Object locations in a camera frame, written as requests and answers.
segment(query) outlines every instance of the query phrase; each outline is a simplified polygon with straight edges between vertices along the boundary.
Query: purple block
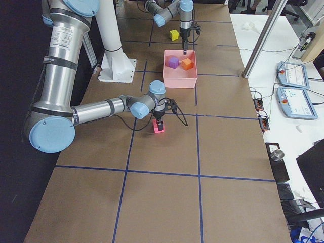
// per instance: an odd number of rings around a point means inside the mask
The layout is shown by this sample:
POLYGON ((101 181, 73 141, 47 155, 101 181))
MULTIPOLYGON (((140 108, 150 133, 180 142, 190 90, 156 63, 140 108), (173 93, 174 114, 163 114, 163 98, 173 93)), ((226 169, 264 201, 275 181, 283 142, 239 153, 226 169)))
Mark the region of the purple block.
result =
POLYGON ((172 57, 172 58, 170 58, 168 64, 169 64, 169 67, 176 69, 177 66, 179 65, 179 59, 176 57, 172 57))

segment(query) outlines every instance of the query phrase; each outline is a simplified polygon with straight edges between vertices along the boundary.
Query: shoe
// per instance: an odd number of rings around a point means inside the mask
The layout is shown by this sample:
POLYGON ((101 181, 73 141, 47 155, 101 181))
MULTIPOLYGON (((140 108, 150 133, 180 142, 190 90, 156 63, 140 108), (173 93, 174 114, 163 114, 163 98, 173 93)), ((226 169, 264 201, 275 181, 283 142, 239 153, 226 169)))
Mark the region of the shoe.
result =
POLYGON ((255 14, 255 9, 246 9, 241 11, 241 14, 255 14))

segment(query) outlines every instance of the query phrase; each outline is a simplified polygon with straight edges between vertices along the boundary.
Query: orange block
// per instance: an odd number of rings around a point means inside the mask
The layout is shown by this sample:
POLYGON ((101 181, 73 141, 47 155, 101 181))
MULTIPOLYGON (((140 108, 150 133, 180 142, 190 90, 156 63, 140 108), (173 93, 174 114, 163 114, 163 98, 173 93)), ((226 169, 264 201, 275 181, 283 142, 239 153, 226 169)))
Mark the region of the orange block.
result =
POLYGON ((184 70, 189 70, 193 68, 194 63, 190 60, 190 58, 186 58, 182 60, 181 66, 183 67, 184 70))

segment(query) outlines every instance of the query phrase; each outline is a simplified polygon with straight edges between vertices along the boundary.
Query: warning label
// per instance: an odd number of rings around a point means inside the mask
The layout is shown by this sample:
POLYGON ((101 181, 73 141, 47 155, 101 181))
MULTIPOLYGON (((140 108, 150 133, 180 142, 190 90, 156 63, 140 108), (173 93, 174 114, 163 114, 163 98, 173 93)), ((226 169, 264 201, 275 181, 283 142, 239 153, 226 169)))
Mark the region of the warning label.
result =
POLYGON ((70 51, 73 30, 61 26, 54 26, 50 47, 58 47, 70 51))

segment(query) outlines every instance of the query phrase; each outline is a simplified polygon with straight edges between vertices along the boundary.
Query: pink plastic bin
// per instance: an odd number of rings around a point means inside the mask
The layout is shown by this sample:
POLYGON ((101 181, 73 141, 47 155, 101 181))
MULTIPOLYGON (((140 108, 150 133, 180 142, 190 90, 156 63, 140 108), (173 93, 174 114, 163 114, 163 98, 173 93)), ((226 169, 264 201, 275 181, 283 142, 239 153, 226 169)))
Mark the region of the pink plastic bin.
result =
POLYGON ((183 50, 164 50, 163 81, 167 88, 194 88, 197 78, 196 53, 193 50, 188 50, 186 55, 183 50), (170 68, 168 61, 171 57, 178 58, 179 62, 190 58, 194 62, 193 68, 188 71, 181 65, 176 69, 170 68))

